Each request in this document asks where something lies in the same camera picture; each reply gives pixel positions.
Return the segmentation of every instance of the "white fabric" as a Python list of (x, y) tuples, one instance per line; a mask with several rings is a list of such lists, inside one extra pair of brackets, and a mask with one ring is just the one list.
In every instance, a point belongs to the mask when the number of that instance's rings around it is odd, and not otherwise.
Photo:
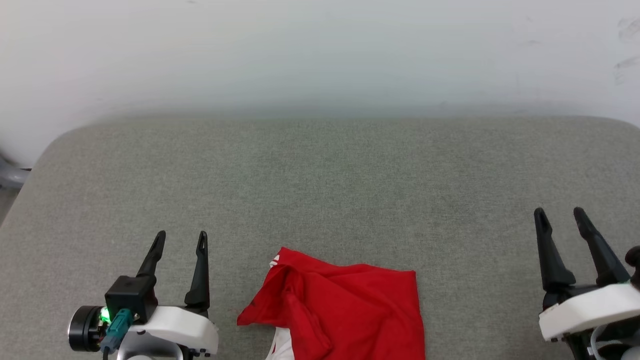
[[(269, 267), (273, 268), (278, 264), (280, 255), (276, 255)], [(276, 327), (276, 333), (273, 335), (273, 342), (269, 348), (269, 355), (266, 360), (294, 360), (293, 345), (291, 345), (291, 331), (284, 327)]]

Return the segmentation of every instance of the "white wall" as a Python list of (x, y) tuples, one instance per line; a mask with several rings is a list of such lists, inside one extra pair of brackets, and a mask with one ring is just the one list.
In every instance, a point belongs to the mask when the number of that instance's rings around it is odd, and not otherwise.
[(638, 0), (2, 0), (0, 153), (140, 117), (640, 124)]

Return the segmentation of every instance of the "gray fabric surface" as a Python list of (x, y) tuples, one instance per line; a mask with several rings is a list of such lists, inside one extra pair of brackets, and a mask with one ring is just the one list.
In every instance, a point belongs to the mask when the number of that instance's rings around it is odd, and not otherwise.
[(619, 257), (640, 234), (640, 132), (594, 118), (155, 122), (91, 127), (41, 157), (0, 229), (3, 359), (73, 353), (67, 325), (135, 274), (158, 230), (161, 304), (181, 304), (209, 233), (221, 360), (263, 359), (237, 327), (281, 246), (416, 270), (430, 360), (569, 359), (538, 329), (533, 211), (579, 282), (595, 269), (572, 209)]

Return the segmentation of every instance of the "gray chair leg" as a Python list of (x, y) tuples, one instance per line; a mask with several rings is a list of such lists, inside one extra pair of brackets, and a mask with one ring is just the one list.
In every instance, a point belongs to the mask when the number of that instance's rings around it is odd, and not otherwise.
[(7, 188), (22, 188), (27, 180), (29, 171), (9, 165), (4, 159), (0, 158), (0, 186)]

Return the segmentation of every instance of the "red shirt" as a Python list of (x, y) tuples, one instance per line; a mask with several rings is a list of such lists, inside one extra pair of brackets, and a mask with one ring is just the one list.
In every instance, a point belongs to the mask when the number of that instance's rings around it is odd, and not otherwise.
[(238, 325), (289, 328), (296, 360), (425, 359), (414, 271), (278, 256)]

